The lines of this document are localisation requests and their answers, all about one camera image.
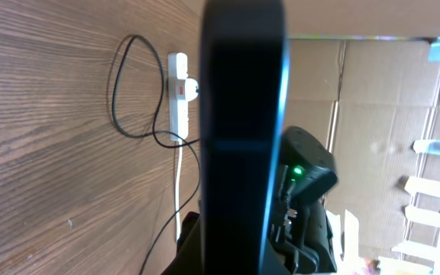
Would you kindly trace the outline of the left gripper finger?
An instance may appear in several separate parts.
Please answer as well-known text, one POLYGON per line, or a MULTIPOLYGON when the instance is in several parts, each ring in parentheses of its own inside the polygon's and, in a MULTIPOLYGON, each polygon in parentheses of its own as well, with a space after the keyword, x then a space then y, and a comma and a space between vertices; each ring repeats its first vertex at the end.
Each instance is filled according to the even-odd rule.
POLYGON ((200 215, 189 212, 182 222, 176 256, 161 275, 202 275, 200 215))

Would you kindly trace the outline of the Samsung Galaxy smartphone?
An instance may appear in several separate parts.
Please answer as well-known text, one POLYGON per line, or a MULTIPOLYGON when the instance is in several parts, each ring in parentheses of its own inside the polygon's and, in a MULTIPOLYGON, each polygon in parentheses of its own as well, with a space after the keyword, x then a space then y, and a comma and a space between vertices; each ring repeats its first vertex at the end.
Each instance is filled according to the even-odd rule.
POLYGON ((289 76, 283 3, 209 1, 200 42, 202 269, 259 274, 289 76))

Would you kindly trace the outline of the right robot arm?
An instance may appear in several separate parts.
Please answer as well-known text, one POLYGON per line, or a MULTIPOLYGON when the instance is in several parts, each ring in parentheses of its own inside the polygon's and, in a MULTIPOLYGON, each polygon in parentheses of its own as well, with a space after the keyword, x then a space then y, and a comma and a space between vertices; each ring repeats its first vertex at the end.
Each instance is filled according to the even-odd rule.
POLYGON ((308 131, 288 127, 281 139, 268 240, 290 273, 337 271, 333 231, 321 201, 337 182, 333 155, 308 131))

